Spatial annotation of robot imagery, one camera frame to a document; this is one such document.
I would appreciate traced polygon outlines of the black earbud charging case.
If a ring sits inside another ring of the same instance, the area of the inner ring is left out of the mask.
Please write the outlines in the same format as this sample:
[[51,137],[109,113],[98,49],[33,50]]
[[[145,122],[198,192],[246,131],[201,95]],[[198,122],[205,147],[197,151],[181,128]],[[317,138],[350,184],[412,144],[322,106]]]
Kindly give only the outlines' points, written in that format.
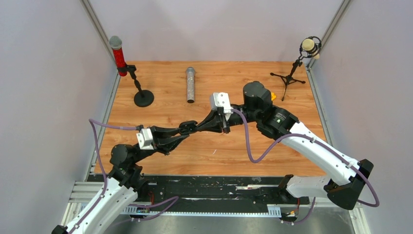
[[198,122],[195,120],[185,121],[179,125],[180,135],[190,135],[197,132]]

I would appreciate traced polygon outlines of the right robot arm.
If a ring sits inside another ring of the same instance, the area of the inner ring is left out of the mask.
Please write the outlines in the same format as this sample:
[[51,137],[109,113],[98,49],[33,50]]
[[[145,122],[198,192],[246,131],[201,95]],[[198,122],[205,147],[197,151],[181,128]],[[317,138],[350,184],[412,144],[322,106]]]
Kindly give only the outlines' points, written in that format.
[[368,177],[373,163],[356,160],[327,144],[310,131],[295,115],[273,104],[272,93],[258,81],[243,87],[242,105],[231,104],[227,93],[210,96],[211,112],[196,126],[196,131],[228,133],[231,126],[256,123],[264,136],[282,143],[324,172],[324,176],[286,175],[279,184],[278,197],[291,203],[301,197],[322,197],[335,205],[352,210],[360,202],[364,187],[371,188]]

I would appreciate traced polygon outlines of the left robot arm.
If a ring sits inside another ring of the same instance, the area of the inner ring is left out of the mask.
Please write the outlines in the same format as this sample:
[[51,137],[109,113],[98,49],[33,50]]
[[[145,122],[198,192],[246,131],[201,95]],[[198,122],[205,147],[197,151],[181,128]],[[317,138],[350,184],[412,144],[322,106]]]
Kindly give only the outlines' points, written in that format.
[[180,128],[145,128],[143,125],[124,127],[137,131],[137,144],[118,144],[111,152],[113,165],[104,174],[104,184],[87,206],[67,225],[57,225],[54,234],[102,234],[120,213],[135,200],[144,201],[149,196],[148,180],[142,178],[142,167],[137,163],[154,153],[168,155],[188,133]]

